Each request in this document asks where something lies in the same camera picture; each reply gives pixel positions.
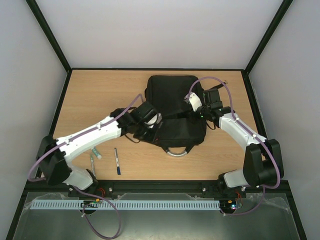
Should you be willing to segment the blue white marker pen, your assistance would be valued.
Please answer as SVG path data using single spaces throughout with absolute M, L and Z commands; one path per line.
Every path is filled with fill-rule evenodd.
M 120 168 L 119 156 L 118 156 L 117 148 L 114 148 L 114 155 L 115 155 L 117 175 L 121 175 L 121 168 Z

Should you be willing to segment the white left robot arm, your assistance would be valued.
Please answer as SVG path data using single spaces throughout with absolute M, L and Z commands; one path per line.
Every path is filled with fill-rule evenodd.
M 88 189 L 94 184 L 95 176 L 92 171 L 75 166 L 76 157 L 126 134 L 152 142 L 161 120 L 161 113 L 145 101 L 138 107 L 117 108 L 100 122 L 68 136 L 45 136 L 36 156 L 44 180 L 49 186 L 66 184 Z

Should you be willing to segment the black student backpack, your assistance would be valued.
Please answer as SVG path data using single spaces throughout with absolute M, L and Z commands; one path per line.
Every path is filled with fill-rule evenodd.
M 207 90 L 219 91 L 223 86 L 220 83 Z M 184 98 L 193 92 L 204 103 L 203 93 L 207 90 L 194 75 L 153 75 L 148 79 L 145 98 L 162 115 L 153 145 L 161 147 L 172 157 L 183 157 L 205 140 L 211 121 L 192 121 L 189 117 L 192 106 Z

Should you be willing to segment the white green glue stick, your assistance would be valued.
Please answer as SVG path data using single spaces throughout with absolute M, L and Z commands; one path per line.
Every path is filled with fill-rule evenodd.
M 102 155 L 100 154 L 100 152 L 96 149 L 96 147 L 93 147 L 91 149 L 92 153 L 98 158 L 98 159 L 101 159 L 102 158 Z

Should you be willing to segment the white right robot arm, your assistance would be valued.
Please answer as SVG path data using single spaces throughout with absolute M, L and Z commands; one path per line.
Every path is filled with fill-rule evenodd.
M 244 162 L 241 169 L 221 175 L 218 191 L 229 196 L 236 187 L 259 187 L 276 189 L 284 175 L 280 144 L 267 139 L 245 124 L 231 106 L 223 106 L 219 91 L 215 88 L 203 92 L 204 103 L 194 92 L 188 93 L 184 101 L 191 105 L 199 118 L 229 134 L 243 149 Z

